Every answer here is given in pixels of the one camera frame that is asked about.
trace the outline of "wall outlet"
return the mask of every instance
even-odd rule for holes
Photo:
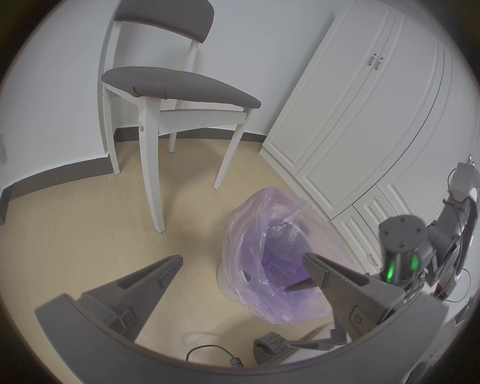
[[[3,141],[3,133],[0,132],[0,164],[5,165],[8,162],[7,150]]]

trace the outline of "light wood floor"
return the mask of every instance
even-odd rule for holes
[[[256,191],[290,188],[258,155],[261,144],[241,142],[219,191],[213,189],[228,141],[177,140],[175,153],[159,140],[162,205],[167,230],[159,235],[148,209],[138,142],[119,143],[121,173],[79,180],[31,193],[10,203],[0,227],[0,294],[17,327],[46,366],[64,383],[79,380],[62,362],[38,324],[34,309],[66,292],[86,290],[172,254],[184,266],[155,309],[137,343],[184,359],[193,347],[220,344],[255,366],[253,341],[268,332],[298,338],[315,323],[271,325],[224,298],[216,282],[228,215]],[[225,365],[215,348],[191,361]]]

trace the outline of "green light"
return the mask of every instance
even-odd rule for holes
[[[411,270],[412,272],[417,272],[420,268],[420,260],[419,257],[416,253],[412,255],[412,264],[411,264]]]
[[[392,281],[394,270],[395,270],[395,261],[392,260],[392,262],[390,263],[390,266],[388,267],[387,283],[390,283]]]

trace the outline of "purple plastic bag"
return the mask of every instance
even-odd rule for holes
[[[302,266],[314,252],[358,270],[332,228],[303,199],[265,188],[235,209],[223,237],[223,266],[243,306],[272,324],[313,321],[332,313],[319,288],[285,292],[309,277]]]

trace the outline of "metal handle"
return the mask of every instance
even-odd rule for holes
[[[368,65],[372,65],[373,61],[375,60],[376,57],[377,57],[377,54],[374,53],[373,56],[370,58],[370,61],[368,62]]]
[[[378,67],[380,66],[380,63],[381,63],[383,60],[384,60],[383,57],[380,57],[380,58],[378,59],[377,64],[375,65],[375,70],[378,69]]]
[[[375,259],[373,258],[372,254],[369,253],[367,255],[367,258],[368,258],[368,261],[370,262],[371,265],[373,265],[374,267],[378,267],[378,264],[377,262],[375,261]]]

